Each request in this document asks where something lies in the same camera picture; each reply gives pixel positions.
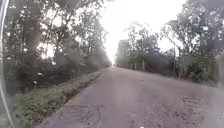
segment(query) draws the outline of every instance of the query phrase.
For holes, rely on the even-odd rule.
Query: overcast sky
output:
[[[114,61],[119,40],[127,39],[123,32],[131,22],[147,23],[153,31],[159,32],[168,21],[176,19],[182,5],[186,0],[114,0],[106,4],[101,15],[101,24],[109,32],[105,43],[107,54]],[[160,41],[162,51],[170,49],[173,45],[164,45]]]

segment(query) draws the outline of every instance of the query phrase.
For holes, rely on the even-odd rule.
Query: roadside grass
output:
[[[100,70],[60,85],[36,89],[25,95],[18,95],[15,115],[22,128],[33,128],[40,124],[102,73],[103,70]]]

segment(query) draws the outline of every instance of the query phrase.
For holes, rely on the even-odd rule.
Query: foliage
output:
[[[103,70],[90,73],[51,88],[36,89],[26,95],[19,96],[16,111],[22,126],[31,128],[38,125],[91,81],[99,77],[102,72]]]
[[[103,2],[11,0],[3,33],[8,90],[58,84],[110,65],[99,22]]]
[[[188,0],[177,19],[162,28],[162,37],[179,50],[181,78],[197,82],[214,80],[214,58],[223,50],[224,8],[223,3],[212,3]]]
[[[145,24],[132,23],[127,29],[129,39],[118,47],[118,66],[200,83],[214,81],[215,56],[224,48],[223,5],[220,0],[188,0],[177,19],[165,24],[160,34],[153,34]],[[167,38],[174,48],[161,53],[159,38]]]
[[[172,75],[172,58],[160,52],[158,34],[152,33],[147,24],[132,23],[129,39],[119,42],[116,64],[119,67]]]

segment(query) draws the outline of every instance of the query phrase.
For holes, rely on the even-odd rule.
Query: treeline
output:
[[[129,38],[119,43],[116,63],[196,82],[214,82],[218,77],[215,57],[224,48],[223,25],[223,1],[188,0],[177,19],[166,23],[159,33],[132,23],[127,29]],[[174,47],[162,53],[157,42],[164,38],[168,40],[164,45]]]
[[[3,43],[7,90],[59,84],[110,65],[102,0],[10,0]]]

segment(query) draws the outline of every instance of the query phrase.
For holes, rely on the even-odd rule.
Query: road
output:
[[[109,68],[38,128],[224,128],[224,91]]]

